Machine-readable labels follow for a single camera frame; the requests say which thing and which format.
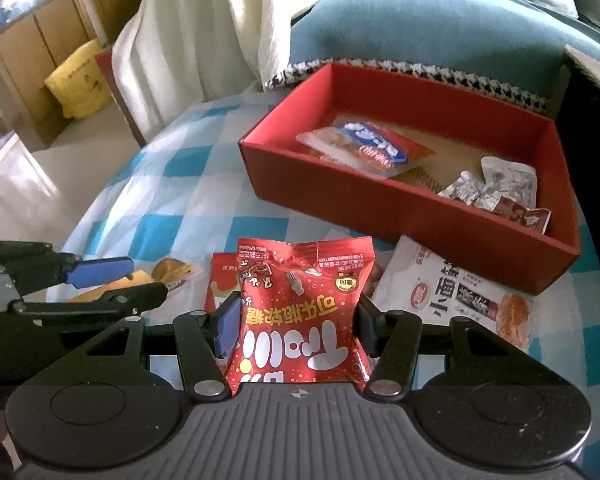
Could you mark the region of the blue white snack packet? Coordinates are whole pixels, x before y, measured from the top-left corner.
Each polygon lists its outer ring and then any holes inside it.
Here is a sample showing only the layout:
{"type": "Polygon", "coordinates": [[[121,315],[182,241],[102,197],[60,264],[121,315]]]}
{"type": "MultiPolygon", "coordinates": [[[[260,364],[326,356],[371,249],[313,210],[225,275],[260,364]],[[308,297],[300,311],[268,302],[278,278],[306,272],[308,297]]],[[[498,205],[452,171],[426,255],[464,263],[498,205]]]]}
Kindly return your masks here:
{"type": "Polygon", "coordinates": [[[378,178],[415,169],[437,152],[373,122],[343,122],[299,133],[296,140],[326,162],[378,178]]]}

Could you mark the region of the red gummy candy bag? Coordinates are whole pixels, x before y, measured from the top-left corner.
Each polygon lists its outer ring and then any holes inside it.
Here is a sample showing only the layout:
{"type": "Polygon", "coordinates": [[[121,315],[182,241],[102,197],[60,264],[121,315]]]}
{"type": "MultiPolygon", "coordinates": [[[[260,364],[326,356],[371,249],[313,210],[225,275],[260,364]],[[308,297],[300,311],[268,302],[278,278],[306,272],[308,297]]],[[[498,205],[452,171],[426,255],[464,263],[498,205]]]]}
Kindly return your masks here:
{"type": "Polygon", "coordinates": [[[375,264],[368,236],[290,244],[241,238],[239,334],[226,370],[247,382],[365,386],[370,363],[353,330],[375,264]]]}

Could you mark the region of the red crown snack packet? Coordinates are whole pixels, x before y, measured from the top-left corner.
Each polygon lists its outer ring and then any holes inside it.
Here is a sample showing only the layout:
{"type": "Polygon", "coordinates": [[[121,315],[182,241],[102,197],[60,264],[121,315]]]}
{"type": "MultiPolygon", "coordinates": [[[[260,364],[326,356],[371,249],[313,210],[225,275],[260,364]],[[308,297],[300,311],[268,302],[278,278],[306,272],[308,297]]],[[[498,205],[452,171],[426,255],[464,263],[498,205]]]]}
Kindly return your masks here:
{"type": "Polygon", "coordinates": [[[236,254],[234,252],[213,254],[204,310],[215,311],[230,294],[238,289],[236,254]]]}

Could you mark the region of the silver crumpled snack wrapper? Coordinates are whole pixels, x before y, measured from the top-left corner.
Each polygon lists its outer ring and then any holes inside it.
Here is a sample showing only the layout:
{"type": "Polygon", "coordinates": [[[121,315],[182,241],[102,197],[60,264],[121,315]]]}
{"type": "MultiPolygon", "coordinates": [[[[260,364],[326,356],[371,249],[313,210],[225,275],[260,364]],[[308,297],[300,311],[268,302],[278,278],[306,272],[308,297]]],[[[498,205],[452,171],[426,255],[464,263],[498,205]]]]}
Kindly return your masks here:
{"type": "Polygon", "coordinates": [[[496,188],[482,183],[468,170],[463,170],[460,176],[438,195],[487,211],[494,211],[501,198],[501,193],[496,188]]]}

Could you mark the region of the white fluffy blanket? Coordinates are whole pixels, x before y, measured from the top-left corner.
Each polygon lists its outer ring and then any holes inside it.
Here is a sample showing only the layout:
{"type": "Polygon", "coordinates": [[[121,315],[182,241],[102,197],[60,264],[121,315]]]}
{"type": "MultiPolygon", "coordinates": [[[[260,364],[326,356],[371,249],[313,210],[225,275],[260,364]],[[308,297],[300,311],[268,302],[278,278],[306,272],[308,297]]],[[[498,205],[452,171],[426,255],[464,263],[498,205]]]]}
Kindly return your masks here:
{"type": "Polygon", "coordinates": [[[290,62],[291,23],[320,0],[142,0],[112,47],[145,140],[191,105],[257,90],[290,62]]]}

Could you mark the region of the white spicy strip bag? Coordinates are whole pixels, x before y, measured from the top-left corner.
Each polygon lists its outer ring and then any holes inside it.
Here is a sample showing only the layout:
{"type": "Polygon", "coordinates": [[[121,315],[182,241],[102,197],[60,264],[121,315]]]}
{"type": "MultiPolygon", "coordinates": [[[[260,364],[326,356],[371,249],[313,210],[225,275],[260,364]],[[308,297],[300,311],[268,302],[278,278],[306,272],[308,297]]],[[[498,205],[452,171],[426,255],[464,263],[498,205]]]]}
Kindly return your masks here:
{"type": "Polygon", "coordinates": [[[466,316],[516,348],[529,345],[532,302],[401,237],[372,301],[378,310],[401,310],[422,322],[447,326],[466,316]]]}

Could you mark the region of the white round jelly cup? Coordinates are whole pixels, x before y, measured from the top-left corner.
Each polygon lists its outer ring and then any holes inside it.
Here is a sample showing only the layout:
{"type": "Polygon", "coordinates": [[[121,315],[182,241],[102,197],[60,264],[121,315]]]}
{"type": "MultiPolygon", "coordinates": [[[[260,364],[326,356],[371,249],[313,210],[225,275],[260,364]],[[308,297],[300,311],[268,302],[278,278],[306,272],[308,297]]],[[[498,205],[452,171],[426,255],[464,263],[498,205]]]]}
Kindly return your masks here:
{"type": "Polygon", "coordinates": [[[514,200],[528,209],[536,207],[538,176],[532,166],[495,156],[484,156],[481,169],[491,191],[514,200]]]}

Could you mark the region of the yellow orange snack packet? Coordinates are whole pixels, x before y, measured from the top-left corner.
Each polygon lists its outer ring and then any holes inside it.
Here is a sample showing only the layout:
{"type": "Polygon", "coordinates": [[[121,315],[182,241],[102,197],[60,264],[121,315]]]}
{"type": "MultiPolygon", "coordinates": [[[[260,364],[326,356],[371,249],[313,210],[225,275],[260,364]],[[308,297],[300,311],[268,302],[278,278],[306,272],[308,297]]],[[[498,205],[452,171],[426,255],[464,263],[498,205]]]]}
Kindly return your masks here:
{"type": "Polygon", "coordinates": [[[162,283],[168,290],[166,302],[175,307],[184,308],[192,300],[195,283],[204,272],[195,263],[184,262],[175,258],[163,258],[151,270],[150,273],[138,270],[119,278],[117,281],[100,285],[81,292],[78,296],[70,299],[70,302],[89,302],[98,299],[105,292],[121,290],[133,286],[146,285],[150,283],[162,283]]]}

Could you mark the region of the wooden cabinet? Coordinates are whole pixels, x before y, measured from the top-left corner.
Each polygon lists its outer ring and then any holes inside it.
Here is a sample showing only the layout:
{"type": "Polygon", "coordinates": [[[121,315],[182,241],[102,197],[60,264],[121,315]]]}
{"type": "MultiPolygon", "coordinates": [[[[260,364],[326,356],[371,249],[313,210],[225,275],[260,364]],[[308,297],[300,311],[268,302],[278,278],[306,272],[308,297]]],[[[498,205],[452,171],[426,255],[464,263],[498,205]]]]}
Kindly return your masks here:
{"type": "Polygon", "coordinates": [[[68,124],[45,81],[96,39],[112,44],[140,0],[0,0],[0,115],[31,151],[68,124]]]}

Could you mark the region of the teal sofa cushion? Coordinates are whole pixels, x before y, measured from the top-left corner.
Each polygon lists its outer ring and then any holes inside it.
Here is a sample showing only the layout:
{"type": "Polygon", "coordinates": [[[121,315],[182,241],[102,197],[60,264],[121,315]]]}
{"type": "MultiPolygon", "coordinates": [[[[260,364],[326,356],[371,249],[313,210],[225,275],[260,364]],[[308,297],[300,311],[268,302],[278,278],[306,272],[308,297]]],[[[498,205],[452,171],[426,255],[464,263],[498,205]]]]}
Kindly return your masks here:
{"type": "Polygon", "coordinates": [[[528,0],[320,0],[291,26],[289,87],[335,62],[444,82],[544,113],[565,47],[600,61],[600,32],[528,0]]]}

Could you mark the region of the brown small snack packet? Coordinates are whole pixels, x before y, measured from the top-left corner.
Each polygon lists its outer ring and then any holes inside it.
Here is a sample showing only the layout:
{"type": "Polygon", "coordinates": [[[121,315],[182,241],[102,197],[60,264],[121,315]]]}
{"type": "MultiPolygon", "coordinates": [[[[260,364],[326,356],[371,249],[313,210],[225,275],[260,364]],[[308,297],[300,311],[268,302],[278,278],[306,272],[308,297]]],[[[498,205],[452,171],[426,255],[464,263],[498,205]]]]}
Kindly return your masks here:
{"type": "Polygon", "coordinates": [[[528,209],[508,197],[501,196],[492,212],[526,229],[544,234],[552,212],[546,208],[528,209]]]}

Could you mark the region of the blue white checkered tablecloth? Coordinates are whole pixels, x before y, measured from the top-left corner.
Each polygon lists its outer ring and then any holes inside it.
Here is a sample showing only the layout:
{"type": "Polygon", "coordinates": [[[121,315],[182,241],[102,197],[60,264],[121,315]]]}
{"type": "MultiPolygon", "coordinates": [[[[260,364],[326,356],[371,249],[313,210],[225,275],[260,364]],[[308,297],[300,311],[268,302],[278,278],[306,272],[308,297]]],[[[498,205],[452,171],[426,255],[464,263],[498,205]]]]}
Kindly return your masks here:
{"type": "MultiPolygon", "coordinates": [[[[143,148],[99,193],[66,243],[85,257],[132,258],[148,271],[172,256],[206,266],[238,238],[336,240],[349,230],[259,200],[238,140],[280,101],[250,93],[195,105],[143,148]]],[[[570,271],[533,303],[530,354],[588,397],[592,430],[579,458],[600,478],[600,262],[588,228],[570,271]]]]}

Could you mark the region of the red cardboard box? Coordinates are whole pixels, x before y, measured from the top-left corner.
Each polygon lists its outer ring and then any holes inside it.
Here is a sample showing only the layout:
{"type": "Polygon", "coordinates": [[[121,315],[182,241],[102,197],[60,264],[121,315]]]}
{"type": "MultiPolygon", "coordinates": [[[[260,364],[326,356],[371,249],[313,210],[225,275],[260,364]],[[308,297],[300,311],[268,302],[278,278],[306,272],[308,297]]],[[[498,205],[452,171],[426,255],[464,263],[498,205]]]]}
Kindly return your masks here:
{"type": "Polygon", "coordinates": [[[257,196],[395,242],[409,236],[463,269],[536,295],[581,252],[576,200],[554,122],[441,82],[330,64],[302,82],[239,142],[257,196]],[[425,144],[432,155],[392,178],[317,157],[301,133],[372,122],[425,144]],[[440,196],[462,171],[494,155],[531,166],[544,233],[440,196]]]}

